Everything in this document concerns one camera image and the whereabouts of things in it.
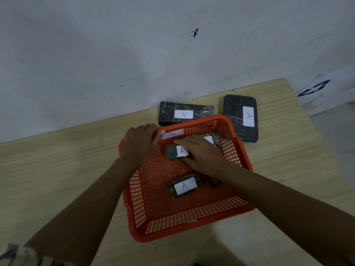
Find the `person's right hand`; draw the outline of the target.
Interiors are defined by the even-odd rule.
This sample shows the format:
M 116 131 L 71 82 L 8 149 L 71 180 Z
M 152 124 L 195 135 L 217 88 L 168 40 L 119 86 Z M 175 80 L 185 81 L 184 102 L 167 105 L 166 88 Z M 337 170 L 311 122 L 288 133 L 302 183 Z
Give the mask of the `person's right hand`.
M 195 134 L 174 140 L 174 143 L 188 149 L 192 157 L 201 156 L 203 158 L 203 170 L 195 171 L 218 180 L 224 179 L 224 170 L 228 167 L 229 162 L 219 148 L 202 136 Z

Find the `person's left hand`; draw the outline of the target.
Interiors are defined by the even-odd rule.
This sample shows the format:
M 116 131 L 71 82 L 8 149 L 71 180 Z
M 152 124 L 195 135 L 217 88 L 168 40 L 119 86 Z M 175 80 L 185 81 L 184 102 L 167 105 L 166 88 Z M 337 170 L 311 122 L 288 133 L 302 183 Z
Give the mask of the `person's left hand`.
M 144 165 L 156 151 L 152 147 L 152 139 L 159 132 L 157 129 L 153 123 L 130 128 L 122 140 L 120 159 L 134 169 Z

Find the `small black labelled packet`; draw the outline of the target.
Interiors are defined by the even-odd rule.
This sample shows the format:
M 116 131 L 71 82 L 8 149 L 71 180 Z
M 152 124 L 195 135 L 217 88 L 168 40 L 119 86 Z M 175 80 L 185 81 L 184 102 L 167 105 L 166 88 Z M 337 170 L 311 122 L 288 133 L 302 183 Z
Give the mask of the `small black labelled packet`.
M 177 199 L 199 189 L 201 180 L 198 174 L 193 173 L 167 183 L 166 186 L 172 198 Z
M 207 180 L 208 180 L 208 183 L 210 185 L 211 188 L 217 188 L 217 187 L 220 187 L 223 182 L 216 179 L 216 178 L 213 178 L 213 177 L 210 177 L 210 176 L 207 176 Z
M 171 144 L 166 146 L 166 158 L 169 161 L 175 161 L 183 158 L 192 157 L 188 149 L 178 144 Z
M 220 136 L 218 133 L 203 134 L 203 138 L 212 143 L 216 147 L 220 147 Z

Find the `orange plastic mesh basket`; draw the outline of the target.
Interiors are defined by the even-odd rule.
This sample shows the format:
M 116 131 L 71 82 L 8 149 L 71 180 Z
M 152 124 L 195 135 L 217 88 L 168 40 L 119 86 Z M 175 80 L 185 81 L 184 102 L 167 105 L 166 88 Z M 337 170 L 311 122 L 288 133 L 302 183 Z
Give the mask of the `orange plastic mesh basket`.
M 161 140 L 151 159 L 133 174 L 123 190 L 130 234 L 138 242 L 154 241 L 255 209 L 226 184 L 211 188 L 204 175 L 199 175 L 199 189 L 172 198 L 167 183 L 194 173 L 184 162 L 166 158 L 166 146 L 176 139 L 192 134 L 218 133 L 219 150 L 224 157 L 252 171 L 244 145 L 228 117 L 213 115 L 161 127 L 157 131 L 178 129 L 184 129 L 184 134 Z

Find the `person's left forearm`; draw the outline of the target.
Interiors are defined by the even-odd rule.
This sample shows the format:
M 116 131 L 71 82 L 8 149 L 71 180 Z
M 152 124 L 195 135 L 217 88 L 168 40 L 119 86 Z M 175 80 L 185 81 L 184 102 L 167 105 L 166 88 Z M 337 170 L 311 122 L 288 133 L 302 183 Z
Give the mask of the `person's left forearm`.
M 56 262 L 90 266 L 122 191 L 139 166 L 136 159 L 128 156 L 115 160 L 105 173 L 24 246 Z

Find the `person's right forearm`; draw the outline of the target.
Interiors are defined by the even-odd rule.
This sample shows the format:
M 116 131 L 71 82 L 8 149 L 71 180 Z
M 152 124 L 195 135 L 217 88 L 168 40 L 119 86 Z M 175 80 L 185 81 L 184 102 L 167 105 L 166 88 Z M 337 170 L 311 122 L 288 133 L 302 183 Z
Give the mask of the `person's right forearm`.
M 211 173 L 324 266 L 355 266 L 355 216 L 233 162 Z

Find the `white paper label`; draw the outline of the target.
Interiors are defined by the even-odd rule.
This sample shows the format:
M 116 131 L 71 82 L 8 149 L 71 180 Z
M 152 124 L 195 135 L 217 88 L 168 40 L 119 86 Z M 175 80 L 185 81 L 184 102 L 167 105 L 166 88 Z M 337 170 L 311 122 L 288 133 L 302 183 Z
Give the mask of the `white paper label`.
M 176 137 L 176 136 L 180 136 L 184 134 L 184 129 L 178 129 L 178 130 L 174 130 L 174 131 L 166 131 L 164 133 L 164 135 L 162 136 L 162 140 L 167 139 L 167 138 L 172 138 L 172 137 Z

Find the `black rectangular labelled box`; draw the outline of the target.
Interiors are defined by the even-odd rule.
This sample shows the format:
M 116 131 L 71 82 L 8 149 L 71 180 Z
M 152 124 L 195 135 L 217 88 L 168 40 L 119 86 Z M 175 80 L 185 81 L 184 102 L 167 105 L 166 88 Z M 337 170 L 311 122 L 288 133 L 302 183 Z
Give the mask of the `black rectangular labelled box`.
M 212 116 L 213 114 L 214 106 L 161 101 L 158 124 L 160 126 L 169 126 Z

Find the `black rounded labelled tray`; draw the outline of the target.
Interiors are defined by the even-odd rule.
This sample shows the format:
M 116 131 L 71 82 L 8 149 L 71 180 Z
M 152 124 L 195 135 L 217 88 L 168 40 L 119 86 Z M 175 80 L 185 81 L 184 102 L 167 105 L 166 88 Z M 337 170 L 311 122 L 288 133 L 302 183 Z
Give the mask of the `black rounded labelled tray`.
M 225 95 L 223 115 L 228 117 L 237 136 L 248 143 L 259 139 L 257 101 L 250 96 Z

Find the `white sheet with black marks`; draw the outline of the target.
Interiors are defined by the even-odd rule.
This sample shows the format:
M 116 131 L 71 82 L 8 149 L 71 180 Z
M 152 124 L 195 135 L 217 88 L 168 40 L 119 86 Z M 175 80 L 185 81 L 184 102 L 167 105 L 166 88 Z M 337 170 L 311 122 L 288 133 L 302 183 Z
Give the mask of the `white sheet with black marks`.
M 296 95 L 310 116 L 355 102 L 355 65 L 317 76 Z

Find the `patterned grey sleeve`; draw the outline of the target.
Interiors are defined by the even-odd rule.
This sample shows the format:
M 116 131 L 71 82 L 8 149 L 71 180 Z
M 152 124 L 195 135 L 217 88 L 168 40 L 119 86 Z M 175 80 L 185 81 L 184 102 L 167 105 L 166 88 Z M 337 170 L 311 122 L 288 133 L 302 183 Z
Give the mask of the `patterned grey sleeve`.
M 8 244 L 6 251 L 0 255 L 0 266 L 78 266 L 72 262 L 57 261 L 50 256 L 16 244 Z

